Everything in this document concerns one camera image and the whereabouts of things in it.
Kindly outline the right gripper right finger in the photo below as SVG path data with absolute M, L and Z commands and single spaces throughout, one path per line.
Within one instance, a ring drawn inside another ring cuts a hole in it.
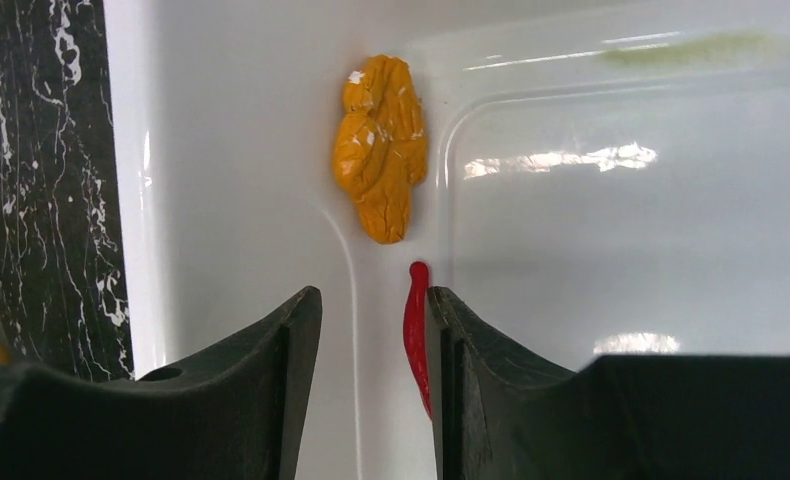
M 441 479 L 790 479 L 790 357 L 563 368 L 445 287 L 426 296 Z

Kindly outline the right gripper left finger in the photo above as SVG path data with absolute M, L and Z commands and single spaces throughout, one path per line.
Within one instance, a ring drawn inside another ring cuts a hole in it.
M 136 381 L 0 365 L 0 479 L 292 479 L 321 324 L 308 286 Z

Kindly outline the red chili pepper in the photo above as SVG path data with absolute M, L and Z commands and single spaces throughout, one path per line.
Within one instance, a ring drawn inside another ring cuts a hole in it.
M 402 322 L 403 344 L 423 408 L 431 418 L 432 405 L 425 337 L 425 297 L 430 286 L 429 266 L 423 261 L 415 261 L 409 267 L 409 275 L 410 288 Z

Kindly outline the yellow crinkled food piece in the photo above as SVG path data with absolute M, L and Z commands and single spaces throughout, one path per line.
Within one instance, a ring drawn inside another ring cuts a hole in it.
M 342 106 L 331 161 L 335 181 L 373 241 L 398 243 L 410 223 L 413 188 L 428 170 L 428 130 L 408 64 L 368 58 L 346 80 Z

